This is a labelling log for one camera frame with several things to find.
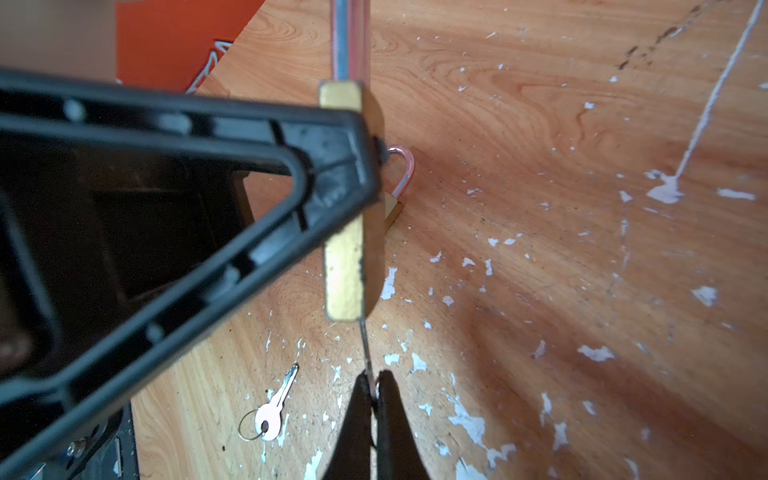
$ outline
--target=wooden table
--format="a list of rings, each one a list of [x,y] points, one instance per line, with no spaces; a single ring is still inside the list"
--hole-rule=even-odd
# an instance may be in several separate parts
[[[368,325],[433,478],[768,475],[755,6],[373,2],[372,89],[417,168]],[[201,91],[315,104],[329,76],[328,2],[268,0]],[[142,476],[302,478],[318,451],[322,475],[361,350],[315,252],[134,398]],[[284,440],[241,441],[294,360]]]

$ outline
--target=metal wire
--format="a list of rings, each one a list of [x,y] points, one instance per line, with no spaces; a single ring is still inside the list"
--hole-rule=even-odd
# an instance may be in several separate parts
[[[390,154],[399,154],[406,161],[406,172],[402,175],[400,183],[397,184],[397,187],[395,187],[395,190],[392,192],[392,196],[397,198],[406,189],[406,187],[408,187],[408,184],[411,183],[411,179],[413,178],[413,171],[416,167],[416,160],[413,158],[411,151],[402,145],[392,145],[387,149],[387,152]]]
[[[252,440],[260,439],[260,438],[261,438],[261,436],[262,436],[262,435],[264,435],[264,432],[262,431],[262,432],[259,432],[259,435],[256,435],[255,437],[250,437],[250,438],[248,438],[248,439],[247,439],[246,437],[244,437],[244,436],[243,436],[243,433],[241,432],[241,429],[243,428],[243,420],[245,420],[245,418],[246,418],[248,415],[250,415],[251,413],[254,413],[254,412],[256,412],[256,411],[258,411],[258,409],[253,409],[253,410],[251,410],[250,412],[248,412],[248,413],[246,413],[245,415],[243,415],[243,418],[242,418],[242,419],[240,419],[240,423],[239,423],[239,424],[237,424],[237,434],[238,434],[238,436],[239,436],[239,437],[240,437],[242,440],[245,440],[246,442],[250,442],[250,441],[252,441]]]

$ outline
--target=key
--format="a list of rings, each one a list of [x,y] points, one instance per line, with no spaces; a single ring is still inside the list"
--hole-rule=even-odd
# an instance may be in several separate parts
[[[261,438],[265,442],[271,442],[276,439],[280,434],[280,412],[283,411],[283,404],[288,397],[288,389],[293,384],[293,379],[296,378],[296,374],[299,372],[299,364],[294,363],[290,367],[286,378],[283,381],[283,385],[277,390],[269,403],[265,403],[256,412],[256,417],[253,420],[256,424],[256,431],[262,432]],[[266,430],[262,429],[262,425],[266,422]]]

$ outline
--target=wooden surface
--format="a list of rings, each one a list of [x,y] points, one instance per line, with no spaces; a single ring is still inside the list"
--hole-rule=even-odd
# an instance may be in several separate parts
[[[327,4],[268,0],[201,91],[315,104]],[[372,89],[387,141],[417,168],[386,238],[396,293],[368,325],[376,369],[400,355],[433,478],[464,478],[462,462],[488,478],[766,478],[768,13],[725,71],[754,8],[374,0]],[[646,172],[675,174],[724,71],[684,196],[648,197],[662,180]],[[318,449],[325,471],[363,363],[356,327],[323,316],[321,272],[315,252],[134,398],[144,478],[302,478]],[[425,372],[410,372],[413,353]],[[237,421],[294,360],[284,443],[242,442]],[[485,447],[449,419],[459,403],[468,424],[485,420]],[[490,468],[486,448],[512,443]]]

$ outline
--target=black plastic frame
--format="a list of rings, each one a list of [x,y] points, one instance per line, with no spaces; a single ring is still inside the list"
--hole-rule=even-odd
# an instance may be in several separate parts
[[[101,118],[89,121],[86,115],[84,121],[73,121],[56,114],[40,115],[34,108],[20,111],[18,105],[7,101],[18,96],[38,98],[43,103],[58,102],[62,107],[64,102],[74,101],[85,107],[86,114],[97,105]],[[185,134],[163,131],[157,125],[132,127],[104,121],[104,111],[120,112],[125,108],[186,116],[193,123],[192,129]],[[211,118],[266,122],[271,140],[269,135],[256,140],[216,137],[211,129],[199,128]],[[323,164],[313,154],[317,145],[312,141],[302,145],[302,141],[286,139],[286,133],[291,129],[295,133],[297,125],[337,132],[340,129],[352,155]],[[2,458],[0,478],[12,478],[35,460],[60,451],[121,408],[230,311],[321,245],[366,205],[377,201],[380,190],[376,141],[369,136],[362,117],[349,111],[162,94],[0,71],[0,134],[69,145],[124,146],[215,158],[222,167],[290,174],[293,178],[293,190],[284,202],[66,368],[48,378],[19,374],[0,382],[0,410],[26,400],[42,408],[55,405],[63,411],[34,438]],[[288,137],[303,138],[291,134]],[[0,162],[4,161],[8,160],[0,157]],[[322,195],[319,189],[327,187],[328,180],[338,184],[338,192]],[[85,390],[88,394],[82,399],[74,393],[79,382],[90,389]]]

